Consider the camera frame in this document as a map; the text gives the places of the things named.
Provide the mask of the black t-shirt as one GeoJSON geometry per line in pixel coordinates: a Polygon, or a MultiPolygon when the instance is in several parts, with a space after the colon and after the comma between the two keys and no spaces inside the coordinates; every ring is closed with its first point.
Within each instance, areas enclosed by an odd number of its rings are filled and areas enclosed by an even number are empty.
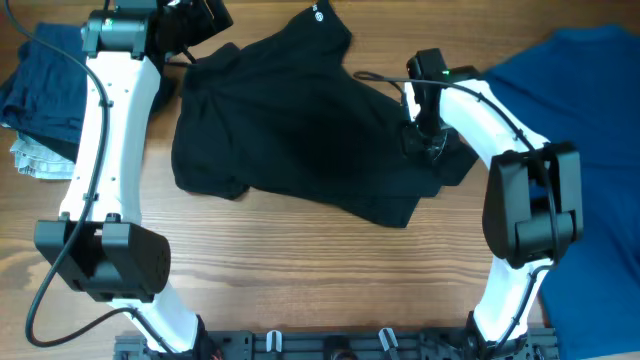
{"type": "Polygon", "coordinates": [[[343,68],[352,35],[327,1],[246,47],[228,43],[184,76],[176,185],[234,200],[250,188],[403,228],[418,202],[462,182],[476,154],[457,135],[418,137],[399,102],[343,68]]]}

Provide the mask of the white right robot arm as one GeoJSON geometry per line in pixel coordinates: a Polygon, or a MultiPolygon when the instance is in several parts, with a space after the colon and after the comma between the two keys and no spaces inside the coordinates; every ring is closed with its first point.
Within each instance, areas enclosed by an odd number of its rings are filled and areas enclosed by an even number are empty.
{"type": "Polygon", "coordinates": [[[447,67],[437,48],[406,68],[404,152],[441,165],[468,145],[489,171],[482,229],[494,258],[470,327],[484,352],[514,350],[545,275],[584,232],[579,152],[528,128],[474,67],[447,67]]]}

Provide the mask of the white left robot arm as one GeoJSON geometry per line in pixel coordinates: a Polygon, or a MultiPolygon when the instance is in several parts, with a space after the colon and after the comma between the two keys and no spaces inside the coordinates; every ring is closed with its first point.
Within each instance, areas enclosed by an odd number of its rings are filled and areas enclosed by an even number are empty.
{"type": "Polygon", "coordinates": [[[232,24],[221,0],[120,1],[83,26],[86,109],[72,180],[34,242],[74,291],[125,314],[142,332],[140,358],[218,359],[220,347],[169,281],[167,239],[141,224],[147,124],[168,58],[232,24]]]}

